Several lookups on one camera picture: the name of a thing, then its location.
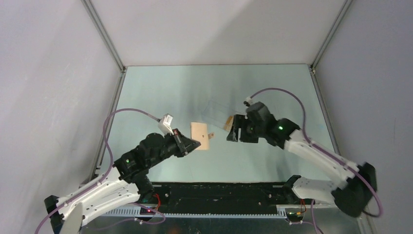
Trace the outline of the tan leather card holder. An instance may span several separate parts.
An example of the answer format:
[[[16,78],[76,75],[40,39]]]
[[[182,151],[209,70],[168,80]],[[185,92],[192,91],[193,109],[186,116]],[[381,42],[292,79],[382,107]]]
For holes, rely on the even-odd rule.
[[[190,123],[191,139],[200,142],[200,146],[196,150],[209,150],[210,140],[215,137],[214,132],[209,132],[206,123],[191,122]]]

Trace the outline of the clear plastic card box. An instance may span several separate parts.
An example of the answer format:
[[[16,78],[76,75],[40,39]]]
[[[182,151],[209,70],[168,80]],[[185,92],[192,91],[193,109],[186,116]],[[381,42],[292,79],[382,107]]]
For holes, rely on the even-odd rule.
[[[223,129],[225,121],[229,116],[243,114],[243,112],[236,111],[228,105],[223,105],[210,99],[206,107],[201,112],[201,117],[207,124]]]

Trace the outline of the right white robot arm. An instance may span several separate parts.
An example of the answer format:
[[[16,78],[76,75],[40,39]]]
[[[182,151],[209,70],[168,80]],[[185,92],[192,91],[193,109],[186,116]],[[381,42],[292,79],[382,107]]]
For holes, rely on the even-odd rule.
[[[245,114],[235,114],[227,141],[258,143],[265,139],[272,146],[295,154],[319,168],[328,180],[291,176],[283,185],[286,202],[301,199],[319,200],[336,205],[351,217],[365,214],[374,199],[378,214],[383,212],[377,195],[375,168],[365,162],[358,165],[335,154],[306,136],[304,129],[287,118],[275,119],[262,102],[248,104]]]

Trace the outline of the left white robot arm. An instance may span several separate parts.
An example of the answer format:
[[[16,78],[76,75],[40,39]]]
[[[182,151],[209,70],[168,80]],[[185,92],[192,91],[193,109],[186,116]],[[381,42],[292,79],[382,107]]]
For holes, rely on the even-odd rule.
[[[147,177],[150,168],[171,156],[184,157],[201,143],[174,129],[165,136],[151,133],[134,149],[124,153],[110,167],[77,191],[67,196],[51,195],[44,200],[52,230],[60,233],[71,212],[82,205],[82,226],[93,219],[128,203],[149,203],[155,197]]]

